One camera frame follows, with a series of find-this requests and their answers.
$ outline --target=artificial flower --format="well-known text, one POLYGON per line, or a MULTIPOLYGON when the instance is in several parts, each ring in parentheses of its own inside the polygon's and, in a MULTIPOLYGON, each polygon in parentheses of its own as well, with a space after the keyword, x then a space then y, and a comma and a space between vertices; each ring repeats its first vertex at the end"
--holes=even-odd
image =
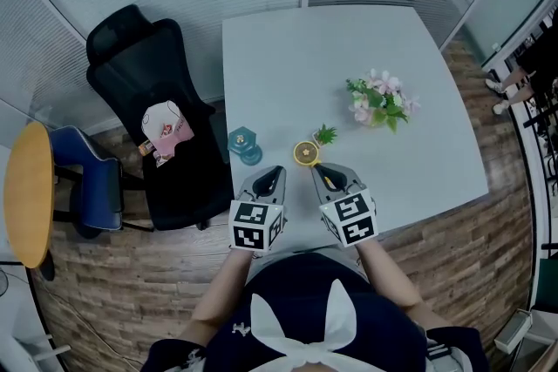
POLYGON ((370 72, 368 73, 368 79, 366 79, 366 88, 367 89, 371 89, 374 87, 374 81, 376 81, 376 70, 374 69, 370 69, 370 72))
POLYGON ((403 99, 398 93, 393 94, 393 104, 397 107, 401 107, 403 105, 403 99))
POLYGON ((405 98, 403 103, 405 115, 416 113, 420 109, 419 97, 405 98))
POLYGON ((363 125, 370 125, 372 121, 372 110, 370 109, 356 109, 355 121, 363 125))
POLYGON ((368 97, 363 93, 359 93, 358 91, 354 91, 352 93, 352 100, 353 105, 356 109, 368 109, 370 106, 368 104, 368 97))
POLYGON ((372 83, 380 95, 395 93, 401 88, 399 79, 390 77, 390 72, 387 70, 382 71, 381 79, 374 79, 372 83))

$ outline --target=white bow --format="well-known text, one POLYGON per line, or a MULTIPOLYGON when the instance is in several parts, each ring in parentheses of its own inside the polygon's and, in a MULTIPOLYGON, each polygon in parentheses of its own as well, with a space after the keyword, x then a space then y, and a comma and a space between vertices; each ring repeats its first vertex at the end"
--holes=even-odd
POLYGON ((285 355, 251 372, 290 372, 307 362, 320 362, 339 372, 382 372, 371 364, 333 352, 349 345, 357 335, 357 312, 339 279, 331 284, 322 342, 304 344, 286 338, 273 310, 258 294, 252 295, 250 320, 256 340, 285 355))

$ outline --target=chair headrest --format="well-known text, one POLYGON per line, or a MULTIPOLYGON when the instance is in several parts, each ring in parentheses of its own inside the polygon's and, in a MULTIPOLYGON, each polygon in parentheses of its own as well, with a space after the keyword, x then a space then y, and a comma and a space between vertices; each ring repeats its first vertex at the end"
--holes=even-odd
POLYGON ((101 64, 155 32, 138 5, 128 5, 97 25, 87 38, 89 63, 101 64))

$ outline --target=green leaves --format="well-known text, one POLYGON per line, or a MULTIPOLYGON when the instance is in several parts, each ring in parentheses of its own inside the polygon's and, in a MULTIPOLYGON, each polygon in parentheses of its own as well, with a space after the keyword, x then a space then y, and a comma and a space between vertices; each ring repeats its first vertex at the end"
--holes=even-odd
POLYGON ((384 102, 384 97, 374 89, 367 89, 368 104, 371 107, 379 107, 384 102))
POLYGON ((393 133, 396 133, 398 131, 398 119, 397 118, 387 117, 387 120, 385 121, 385 123, 391 129, 391 131, 393 133))
POLYGON ((333 143, 333 140, 337 138, 337 129, 335 127, 326 127, 322 125, 321 129, 316 132, 316 139, 321 145, 328 145, 333 143))
POLYGON ((396 113, 403 111, 403 109, 401 107, 397 107, 394 104, 388 104, 385 107, 385 109, 386 109, 388 115, 395 115, 396 113))
POLYGON ((395 101, 393 100, 393 95, 385 95, 385 103, 387 106, 395 105, 395 101))
POLYGON ((385 121, 386 118, 387 118, 387 115, 385 114, 385 109, 376 109, 372 113, 372 124, 381 125, 385 121))
POLYGON ((406 123, 409 122, 409 117, 407 117, 403 112, 394 113, 392 116, 395 117, 395 118, 401 118, 401 119, 403 119, 406 123))
POLYGON ((365 93, 366 91, 366 83, 363 79, 347 79, 347 90, 353 93, 354 91, 358 91, 359 93, 365 93))

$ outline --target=small green plant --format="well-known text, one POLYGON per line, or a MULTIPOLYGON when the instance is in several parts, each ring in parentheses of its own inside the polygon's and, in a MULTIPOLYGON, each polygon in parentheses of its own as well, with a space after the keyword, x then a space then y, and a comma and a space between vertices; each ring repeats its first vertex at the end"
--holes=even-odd
POLYGON ((329 145, 337 138, 337 129, 335 127, 326 127, 322 125, 314 136, 320 145, 329 145))

